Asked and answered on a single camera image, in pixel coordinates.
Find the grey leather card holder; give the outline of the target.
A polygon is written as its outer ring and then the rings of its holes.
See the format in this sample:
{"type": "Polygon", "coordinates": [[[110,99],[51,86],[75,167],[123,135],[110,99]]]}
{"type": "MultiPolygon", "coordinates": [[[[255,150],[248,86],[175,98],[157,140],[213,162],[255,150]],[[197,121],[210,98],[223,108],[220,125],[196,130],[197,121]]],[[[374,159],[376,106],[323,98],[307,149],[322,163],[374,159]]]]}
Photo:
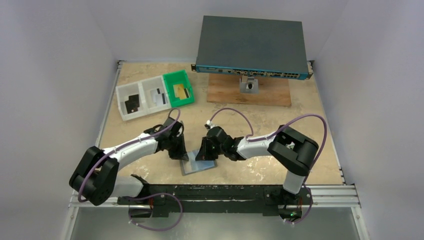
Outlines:
{"type": "Polygon", "coordinates": [[[190,174],[206,171],[209,169],[216,168],[217,162],[211,160],[199,160],[196,161],[196,156],[199,153],[199,149],[192,150],[184,155],[183,160],[179,161],[181,174],[187,176],[190,174]]]}

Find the gold card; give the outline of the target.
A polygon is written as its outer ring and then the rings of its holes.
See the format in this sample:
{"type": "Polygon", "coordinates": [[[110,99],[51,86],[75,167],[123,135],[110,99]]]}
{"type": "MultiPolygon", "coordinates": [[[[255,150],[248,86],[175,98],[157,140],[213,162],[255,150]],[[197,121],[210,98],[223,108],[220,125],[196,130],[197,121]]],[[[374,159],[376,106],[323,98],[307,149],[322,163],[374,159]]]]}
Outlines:
{"type": "Polygon", "coordinates": [[[183,84],[174,84],[173,90],[176,98],[179,98],[180,100],[187,98],[183,84]]]}
{"type": "Polygon", "coordinates": [[[190,98],[190,93],[189,93],[189,90],[187,88],[179,88],[178,93],[179,93],[179,98],[181,100],[185,100],[185,99],[190,98]]]}

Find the black card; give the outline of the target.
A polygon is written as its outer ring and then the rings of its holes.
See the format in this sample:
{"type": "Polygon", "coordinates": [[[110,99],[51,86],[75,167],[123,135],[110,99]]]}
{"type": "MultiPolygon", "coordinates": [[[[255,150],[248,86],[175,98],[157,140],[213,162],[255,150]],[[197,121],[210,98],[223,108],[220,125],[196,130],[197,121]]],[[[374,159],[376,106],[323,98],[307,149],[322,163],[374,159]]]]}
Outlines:
{"type": "Polygon", "coordinates": [[[127,111],[127,114],[132,114],[132,113],[135,113],[139,110],[139,108],[135,104],[129,102],[129,100],[125,101],[124,105],[125,105],[125,109],[127,111]]]}
{"type": "Polygon", "coordinates": [[[128,101],[132,104],[135,104],[137,108],[140,107],[140,95],[139,94],[129,95],[128,101]]]}

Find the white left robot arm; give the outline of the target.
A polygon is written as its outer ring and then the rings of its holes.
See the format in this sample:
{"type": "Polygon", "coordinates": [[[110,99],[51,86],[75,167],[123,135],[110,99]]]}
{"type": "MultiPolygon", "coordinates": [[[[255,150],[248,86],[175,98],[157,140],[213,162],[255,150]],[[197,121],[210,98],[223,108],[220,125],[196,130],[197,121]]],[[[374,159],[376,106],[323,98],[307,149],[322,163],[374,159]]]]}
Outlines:
{"type": "Polygon", "coordinates": [[[124,167],[158,152],[167,151],[172,160],[186,160],[184,124],[168,117],[163,124],[143,131],[139,136],[114,147],[89,147],[74,170],[69,186],[80,203],[94,206],[110,197],[130,198],[138,205],[149,199],[148,183],[138,175],[119,177],[124,167]]]}

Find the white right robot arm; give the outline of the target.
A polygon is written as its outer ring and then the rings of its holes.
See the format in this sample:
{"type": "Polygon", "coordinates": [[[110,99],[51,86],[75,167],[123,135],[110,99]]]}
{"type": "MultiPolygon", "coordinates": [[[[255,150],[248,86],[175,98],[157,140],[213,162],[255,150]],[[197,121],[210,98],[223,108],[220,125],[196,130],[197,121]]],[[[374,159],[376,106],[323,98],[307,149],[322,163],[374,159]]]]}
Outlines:
{"type": "Polygon", "coordinates": [[[281,125],[278,133],[252,139],[231,137],[222,127],[214,126],[202,138],[195,160],[214,161],[220,155],[231,161],[272,156],[287,169],[280,196],[292,204],[300,198],[301,187],[321,151],[316,141],[286,125],[281,125]]]}

